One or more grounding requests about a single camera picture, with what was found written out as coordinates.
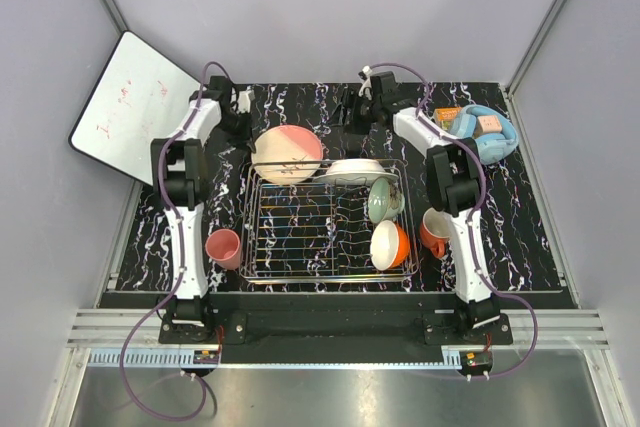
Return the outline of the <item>pink floral plate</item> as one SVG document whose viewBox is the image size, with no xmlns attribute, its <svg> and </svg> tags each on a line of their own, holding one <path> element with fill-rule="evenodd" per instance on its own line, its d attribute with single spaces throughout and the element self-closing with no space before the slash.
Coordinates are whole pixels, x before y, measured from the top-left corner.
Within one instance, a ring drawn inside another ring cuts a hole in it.
<svg viewBox="0 0 640 427">
<path fill-rule="evenodd" d="M 324 159 L 324 146 L 310 130 L 281 125 L 262 133 L 251 155 L 252 166 L 266 182 L 292 185 L 311 177 Z"/>
</svg>

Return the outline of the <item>white plate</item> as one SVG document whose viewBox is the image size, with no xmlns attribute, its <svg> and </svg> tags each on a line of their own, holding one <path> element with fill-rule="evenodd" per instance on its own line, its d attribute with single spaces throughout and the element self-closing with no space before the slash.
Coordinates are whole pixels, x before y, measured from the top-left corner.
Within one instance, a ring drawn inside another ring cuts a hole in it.
<svg viewBox="0 0 640 427">
<path fill-rule="evenodd" d="M 341 159 L 332 162 L 326 172 L 317 176 L 313 182 L 338 186 L 370 186 L 379 178 L 396 182 L 399 176 L 385 170 L 374 159 Z"/>
</svg>

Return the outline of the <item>green celadon bowl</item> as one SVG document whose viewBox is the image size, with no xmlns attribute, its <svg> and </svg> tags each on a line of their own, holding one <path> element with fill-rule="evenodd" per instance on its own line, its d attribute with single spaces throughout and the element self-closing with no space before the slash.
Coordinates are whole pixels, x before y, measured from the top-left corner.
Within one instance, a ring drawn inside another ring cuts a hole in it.
<svg viewBox="0 0 640 427">
<path fill-rule="evenodd" d="M 405 207 L 405 197 L 400 189 L 385 177 L 374 181 L 369 190 L 367 210 L 373 224 L 395 220 Z"/>
</svg>

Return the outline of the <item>metal wire dish rack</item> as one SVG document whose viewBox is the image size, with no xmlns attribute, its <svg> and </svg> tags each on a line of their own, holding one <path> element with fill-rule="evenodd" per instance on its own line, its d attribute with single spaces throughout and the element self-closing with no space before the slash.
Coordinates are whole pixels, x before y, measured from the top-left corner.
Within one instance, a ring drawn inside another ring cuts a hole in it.
<svg viewBox="0 0 640 427">
<path fill-rule="evenodd" d="M 399 176 L 394 183 L 407 196 L 405 164 L 377 159 Z M 402 282 L 419 267 L 411 205 L 393 220 L 407 233 L 407 259 L 387 271 L 372 264 L 370 244 L 374 224 L 367 200 L 370 186 L 314 183 L 333 161 L 321 161 L 308 179 L 292 185 L 263 180 L 248 170 L 242 220 L 242 277 L 254 284 Z"/>
</svg>

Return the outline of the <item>orange bowl white inside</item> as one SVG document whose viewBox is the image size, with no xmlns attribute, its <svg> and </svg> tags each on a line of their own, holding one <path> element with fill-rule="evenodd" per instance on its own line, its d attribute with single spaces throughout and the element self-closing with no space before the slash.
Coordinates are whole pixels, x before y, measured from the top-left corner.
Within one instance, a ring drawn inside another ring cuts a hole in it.
<svg viewBox="0 0 640 427">
<path fill-rule="evenodd" d="M 399 267 L 408 257 L 410 241 L 405 230 L 391 220 L 383 220 L 372 234 L 370 255 L 378 271 Z"/>
</svg>

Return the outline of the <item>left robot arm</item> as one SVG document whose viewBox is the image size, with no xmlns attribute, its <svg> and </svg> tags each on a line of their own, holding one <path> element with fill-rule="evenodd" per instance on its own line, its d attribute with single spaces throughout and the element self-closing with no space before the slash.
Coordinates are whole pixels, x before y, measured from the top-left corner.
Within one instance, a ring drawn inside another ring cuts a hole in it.
<svg viewBox="0 0 640 427">
<path fill-rule="evenodd" d="M 151 142 L 154 192 L 159 195 L 171 237 L 172 283 L 161 303 L 168 323 L 196 343 L 215 333 L 216 319 L 208 312 L 208 283 L 204 271 L 202 217 L 210 180 L 205 146 L 215 130 L 234 148 L 255 152 L 250 113 L 253 91 L 240 90 L 226 76 L 212 76 L 189 98 L 179 127 Z"/>
</svg>

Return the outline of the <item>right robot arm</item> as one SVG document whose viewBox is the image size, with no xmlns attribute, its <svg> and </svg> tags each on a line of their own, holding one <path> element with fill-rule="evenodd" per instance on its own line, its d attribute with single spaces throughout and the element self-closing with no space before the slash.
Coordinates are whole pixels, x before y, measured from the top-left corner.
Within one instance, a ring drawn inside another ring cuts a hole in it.
<svg viewBox="0 0 640 427">
<path fill-rule="evenodd" d="M 374 124 L 390 129 L 424 155 L 426 191 L 432 208 L 444 215 L 455 268 L 454 331 L 466 343 L 486 336 L 500 317 L 481 239 L 481 207 L 486 179 L 472 139 L 457 139 L 411 107 L 399 92 L 394 73 L 359 73 L 360 88 L 341 96 L 331 122 L 348 133 L 366 135 Z"/>
</svg>

